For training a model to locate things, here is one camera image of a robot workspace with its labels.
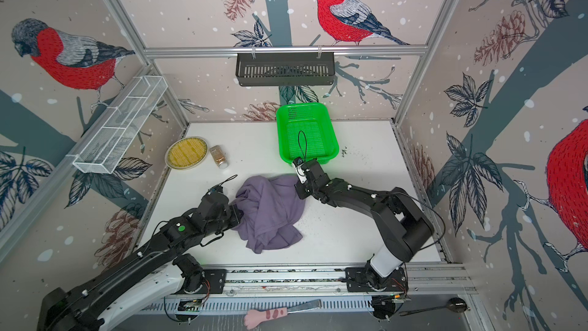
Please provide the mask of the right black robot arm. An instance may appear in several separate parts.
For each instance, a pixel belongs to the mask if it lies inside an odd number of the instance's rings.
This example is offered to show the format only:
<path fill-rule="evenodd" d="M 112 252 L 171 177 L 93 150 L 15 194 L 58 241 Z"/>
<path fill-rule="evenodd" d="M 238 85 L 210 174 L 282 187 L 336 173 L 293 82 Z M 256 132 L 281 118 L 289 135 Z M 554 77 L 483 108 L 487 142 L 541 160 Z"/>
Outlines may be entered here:
<path fill-rule="evenodd" d="M 367 261 L 363 284 L 380 291 L 391 274 L 411 261 L 434 235 L 434 227 L 418 204 L 402 188 L 375 191 L 331 179 L 317 159 L 292 162 L 300 199 L 312 196 L 335 208 L 347 208 L 373 219 L 384 246 Z"/>

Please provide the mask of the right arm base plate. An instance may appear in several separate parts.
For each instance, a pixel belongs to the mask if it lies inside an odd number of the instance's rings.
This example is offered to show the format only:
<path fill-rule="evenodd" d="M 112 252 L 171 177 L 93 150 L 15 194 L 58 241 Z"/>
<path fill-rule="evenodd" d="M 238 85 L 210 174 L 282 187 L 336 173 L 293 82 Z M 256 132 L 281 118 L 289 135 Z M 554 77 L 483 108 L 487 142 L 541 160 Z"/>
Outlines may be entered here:
<path fill-rule="evenodd" d="M 372 268 L 346 268 L 344 280 L 349 293 L 396 292 L 408 291 L 407 275 L 403 268 L 392 271 L 387 277 L 381 277 Z"/>

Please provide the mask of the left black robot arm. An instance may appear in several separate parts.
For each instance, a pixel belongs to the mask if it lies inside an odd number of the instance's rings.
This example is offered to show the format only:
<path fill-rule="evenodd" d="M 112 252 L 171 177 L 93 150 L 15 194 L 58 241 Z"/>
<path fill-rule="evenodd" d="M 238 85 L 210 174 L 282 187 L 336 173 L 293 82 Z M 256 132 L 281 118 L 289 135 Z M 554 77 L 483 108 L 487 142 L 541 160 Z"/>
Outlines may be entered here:
<path fill-rule="evenodd" d="M 203 239 L 215 240 L 240 224 L 243 212 L 231 205 L 217 185 L 200 205 L 180 216 L 160 222 L 152 237 L 138 250 L 101 275 L 69 291 L 57 288 L 41 302 L 38 330 L 98 330 L 107 325 L 107 310 L 142 280 L 167 267 L 180 272 L 180 287 L 188 281 L 197 291 L 202 267 L 187 251 L 203 246 Z"/>

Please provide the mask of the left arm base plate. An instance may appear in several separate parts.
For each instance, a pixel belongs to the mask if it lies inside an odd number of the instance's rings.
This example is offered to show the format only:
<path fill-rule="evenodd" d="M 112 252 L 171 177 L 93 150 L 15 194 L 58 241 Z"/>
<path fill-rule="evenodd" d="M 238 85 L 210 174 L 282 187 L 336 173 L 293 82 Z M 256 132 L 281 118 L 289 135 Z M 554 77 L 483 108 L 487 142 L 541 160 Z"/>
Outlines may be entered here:
<path fill-rule="evenodd" d="M 228 271 L 226 269 L 204 269 L 184 278 L 177 295 L 217 295 L 222 294 Z"/>

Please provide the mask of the purple trousers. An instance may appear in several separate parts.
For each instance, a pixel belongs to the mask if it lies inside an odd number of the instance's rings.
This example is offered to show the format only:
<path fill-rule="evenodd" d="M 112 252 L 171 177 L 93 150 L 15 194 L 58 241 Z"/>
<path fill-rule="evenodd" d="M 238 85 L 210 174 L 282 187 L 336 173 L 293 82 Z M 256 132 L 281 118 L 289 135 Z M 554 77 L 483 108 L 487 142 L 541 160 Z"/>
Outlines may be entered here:
<path fill-rule="evenodd" d="M 255 254 L 289 248 L 303 239 L 295 224 L 305 202 L 296 192 L 295 175 L 253 176 L 237 191 L 233 204 L 243 212 L 234 229 Z"/>

